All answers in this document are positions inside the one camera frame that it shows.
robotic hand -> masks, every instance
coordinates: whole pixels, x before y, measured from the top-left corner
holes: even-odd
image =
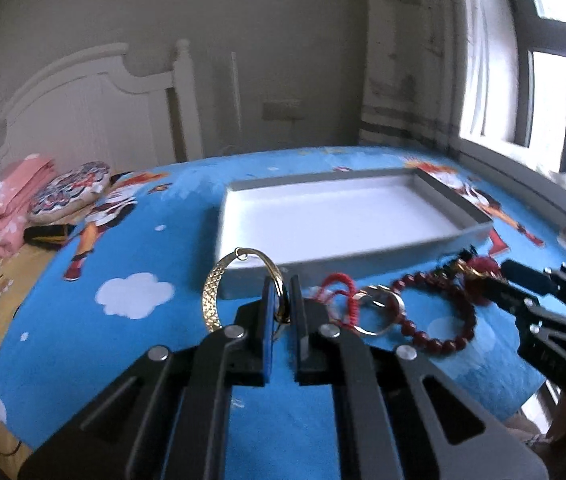
[[[566,303],[566,266],[505,262],[510,281]],[[566,317],[505,280],[484,295],[516,318],[519,354],[566,387]],[[543,462],[412,346],[372,348],[330,323],[293,277],[295,380],[331,384],[341,477],[542,480]],[[24,463],[19,480],[221,480],[232,387],[265,386],[279,297],[270,278],[234,324],[181,352],[149,349]]]

gray box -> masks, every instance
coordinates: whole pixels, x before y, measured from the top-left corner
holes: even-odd
[[[285,280],[319,285],[331,272],[354,279],[414,266],[486,240],[492,220],[423,170],[399,168],[234,182],[220,212],[217,260],[236,247],[266,253]],[[234,260],[225,299],[258,296],[267,271]]]

folded blanket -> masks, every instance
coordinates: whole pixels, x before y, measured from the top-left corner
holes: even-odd
[[[50,172],[54,173],[52,160],[38,154],[13,162],[0,171],[0,216],[10,215],[29,201],[33,192],[53,178]]]
[[[5,226],[12,220],[12,213],[15,210],[22,209],[26,207],[25,216],[27,216],[27,206],[29,206],[29,201],[32,196],[34,196],[38,190],[48,184],[56,176],[56,171],[49,165],[41,168],[36,174],[34,174],[30,180],[25,184],[25,186],[16,194],[14,198],[10,201],[8,208],[5,213],[0,216],[0,231],[5,228]]]
[[[29,202],[16,209],[9,216],[0,218],[0,258],[13,256],[23,246],[23,232],[28,222]]]
[[[50,158],[40,155],[29,155],[0,172],[0,258],[22,247],[29,202],[55,176]]]

round cushion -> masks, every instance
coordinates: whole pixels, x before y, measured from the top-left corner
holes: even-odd
[[[105,162],[87,162],[57,176],[32,197],[29,221],[49,224],[90,205],[108,187],[109,176]]]

screw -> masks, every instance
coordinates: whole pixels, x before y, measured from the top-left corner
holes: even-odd
[[[319,327],[319,334],[323,337],[334,338],[341,335],[341,329],[332,323],[324,323]]]
[[[152,361],[165,361],[170,355],[170,350],[165,346],[153,346],[147,351],[147,356]]]
[[[396,349],[396,356],[404,361],[414,361],[416,359],[416,350],[410,345],[401,345]]]
[[[245,329],[239,325],[228,325],[223,329],[223,333],[230,339],[238,339],[245,335]]]

